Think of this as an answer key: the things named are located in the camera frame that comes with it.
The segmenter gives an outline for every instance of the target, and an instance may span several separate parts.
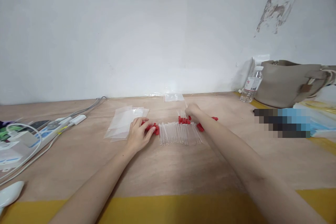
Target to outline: wooden table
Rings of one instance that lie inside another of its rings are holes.
[[[278,139],[255,122],[254,106],[234,93],[185,96],[219,118],[245,140],[327,221],[336,221],[336,144],[327,139]],[[88,107],[94,100],[1,106],[0,119],[56,119]],[[125,141],[104,135],[117,108],[150,109],[154,122],[177,120],[183,102],[163,97],[108,99],[87,119],[62,134],[52,148],[16,179],[26,186],[8,207],[1,223],[47,223],[90,176],[117,153]],[[263,218],[212,141],[202,145],[160,146],[153,137],[125,169],[100,223],[262,222]]]

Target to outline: table surface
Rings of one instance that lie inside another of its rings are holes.
[[[333,151],[327,151],[328,148],[308,139],[275,138],[266,125],[257,123],[252,112],[254,107],[240,102],[236,94],[196,94],[185,96],[185,101],[187,104],[197,103],[206,113],[218,117],[220,123],[246,141],[294,189],[336,188],[336,156]],[[0,106],[0,119],[53,120],[88,107],[93,102],[79,100]],[[125,141],[104,139],[115,109],[126,105],[145,107],[150,109],[148,117],[151,120],[166,123],[177,121],[176,110],[184,109],[186,103],[165,103],[161,96],[103,101],[87,114],[86,120],[62,134],[46,154],[5,185],[26,181],[19,202],[12,207],[12,215],[15,207],[18,211],[20,203],[66,200],[123,147]],[[123,198],[139,196],[204,197],[223,195],[228,191],[244,194],[244,188],[231,167],[206,133],[204,137],[206,142],[196,146],[177,143],[161,146],[159,137],[153,137],[127,166],[112,196],[122,201],[125,200]],[[7,221],[10,219],[8,215],[5,216]]]

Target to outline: water bottle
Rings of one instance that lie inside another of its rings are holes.
[[[245,86],[242,90],[240,100],[242,102],[250,103],[253,100],[253,97],[256,95],[258,87],[263,79],[261,71],[264,67],[256,66],[253,74],[249,76],[246,80]]]

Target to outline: bottle label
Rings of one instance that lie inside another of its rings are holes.
[[[260,78],[248,77],[247,81],[245,83],[244,89],[246,91],[257,91],[258,87],[261,83],[261,80],[262,79],[260,79]]]

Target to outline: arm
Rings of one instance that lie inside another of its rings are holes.
[[[49,224],[96,223],[123,170],[133,156],[149,142],[155,127],[152,127],[144,135],[148,124],[148,118],[145,117],[136,118],[131,123],[127,143],[123,150],[86,181],[64,204]]]
[[[291,187],[241,138],[190,104],[186,114],[197,118],[232,166],[249,195],[270,223],[325,223]]]

